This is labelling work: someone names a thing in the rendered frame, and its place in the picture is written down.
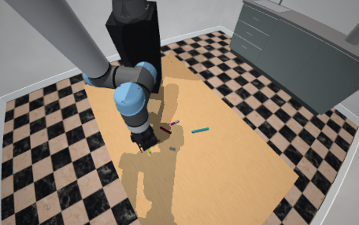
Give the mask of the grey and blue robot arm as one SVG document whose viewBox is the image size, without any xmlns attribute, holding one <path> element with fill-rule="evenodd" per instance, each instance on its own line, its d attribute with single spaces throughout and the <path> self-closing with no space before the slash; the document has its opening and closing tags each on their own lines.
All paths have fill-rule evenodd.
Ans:
<svg viewBox="0 0 359 225">
<path fill-rule="evenodd" d="M 116 89 L 113 100 L 129 131 L 141 133 L 149 127 L 147 104 L 157 77 L 152 64 L 111 65 L 66 0 L 4 1 L 83 72 L 86 84 Z M 112 7 L 116 20 L 126 24 L 150 13 L 147 0 L 112 0 Z"/>
</svg>

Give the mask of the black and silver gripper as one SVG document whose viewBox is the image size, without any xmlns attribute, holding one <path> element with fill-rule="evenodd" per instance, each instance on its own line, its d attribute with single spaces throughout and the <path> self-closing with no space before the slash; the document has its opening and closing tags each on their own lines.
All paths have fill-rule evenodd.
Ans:
<svg viewBox="0 0 359 225">
<path fill-rule="evenodd" d="M 136 142 L 138 147 L 142 148 L 144 152 L 146 152 L 145 150 L 149 149 L 150 147 L 155 146 L 156 144 L 158 144 L 157 137 L 155 136 L 154 130 L 150 125 L 143 133 L 131 133 L 130 136 L 131 136 L 132 142 Z M 149 136 L 149 137 L 147 138 L 147 136 Z M 144 138 L 146 138 L 146 139 L 144 139 Z M 144 143 L 142 143 L 142 141 Z"/>
</svg>

